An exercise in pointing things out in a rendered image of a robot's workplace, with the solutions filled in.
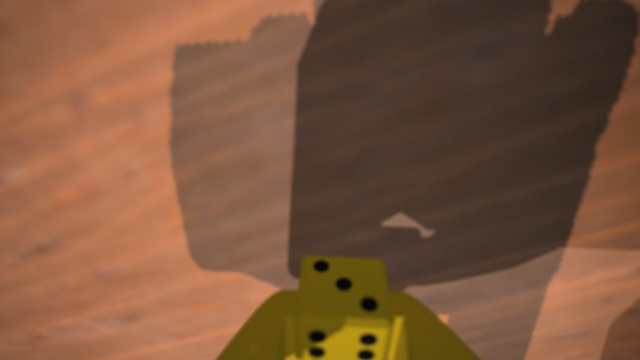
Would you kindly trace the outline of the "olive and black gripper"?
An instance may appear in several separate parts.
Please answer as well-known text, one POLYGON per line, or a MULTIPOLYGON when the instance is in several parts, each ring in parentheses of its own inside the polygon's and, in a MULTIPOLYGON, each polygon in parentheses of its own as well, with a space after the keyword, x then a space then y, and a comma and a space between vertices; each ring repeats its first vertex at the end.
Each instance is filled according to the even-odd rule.
MULTIPOLYGON (((216 360, 295 360, 297 290, 268 297, 216 360)), ((389 291, 393 328, 386 360, 481 360, 413 296, 389 291)))

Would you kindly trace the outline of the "yellow die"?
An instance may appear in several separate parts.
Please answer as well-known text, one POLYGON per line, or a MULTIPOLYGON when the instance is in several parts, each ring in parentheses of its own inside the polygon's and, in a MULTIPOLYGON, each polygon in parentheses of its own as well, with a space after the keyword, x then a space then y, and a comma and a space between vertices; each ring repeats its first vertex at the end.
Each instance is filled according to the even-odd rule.
POLYGON ((295 360, 386 360, 392 328, 382 260, 302 258, 295 360))

